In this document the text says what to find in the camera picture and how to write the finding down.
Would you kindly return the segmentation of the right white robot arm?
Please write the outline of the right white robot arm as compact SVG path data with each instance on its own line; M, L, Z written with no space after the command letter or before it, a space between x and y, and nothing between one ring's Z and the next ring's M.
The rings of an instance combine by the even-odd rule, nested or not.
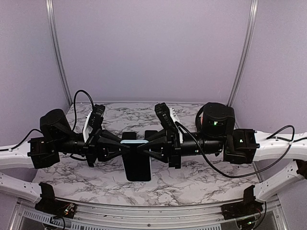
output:
M238 211L247 215L256 204L264 203L283 187L305 179L307 176L307 135L281 130L270 134L254 129L236 129L235 112L221 103L206 103L196 114L196 132L190 133L181 124L176 113L165 103L154 108L162 130L150 136L137 151L170 167L179 168L182 157L210 154L221 155L231 164L251 164L271 160L272 166L289 159L289 166L257 185L246 188Z

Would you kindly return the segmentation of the black phone with camera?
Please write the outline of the black phone with camera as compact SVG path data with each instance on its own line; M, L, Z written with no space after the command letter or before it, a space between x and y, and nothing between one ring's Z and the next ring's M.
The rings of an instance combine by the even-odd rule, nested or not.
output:
M122 141L136 140L136 139L137 139L136 132L123 132L122 133Z

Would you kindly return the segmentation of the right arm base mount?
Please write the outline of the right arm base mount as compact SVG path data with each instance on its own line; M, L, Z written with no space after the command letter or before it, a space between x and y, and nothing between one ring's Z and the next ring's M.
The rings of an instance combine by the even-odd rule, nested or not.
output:
M225 220L240 218L263 211L263 203L256 201L254 188L255 186L251 185L244 190L242 201L221 206L222 215Z

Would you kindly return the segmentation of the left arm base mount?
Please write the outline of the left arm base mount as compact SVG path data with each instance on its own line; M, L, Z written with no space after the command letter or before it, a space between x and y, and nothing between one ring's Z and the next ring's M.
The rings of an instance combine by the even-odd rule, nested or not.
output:
M35 209L52 214L56 217L72 219L75 215L76 204L56 199L52 185L39 183L41 188L40 200L35 204Z

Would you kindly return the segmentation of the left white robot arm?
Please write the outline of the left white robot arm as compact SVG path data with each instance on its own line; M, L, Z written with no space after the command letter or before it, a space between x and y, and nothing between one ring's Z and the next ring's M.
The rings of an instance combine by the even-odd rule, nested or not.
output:
M23 140L0 151L1 169L43 169L60 161L60 153L82 156L90 167L125 154L130 147L102 129L105 107L95 105L87 116L83 131L74 132L62 109L53 109L40 118L42 137Z

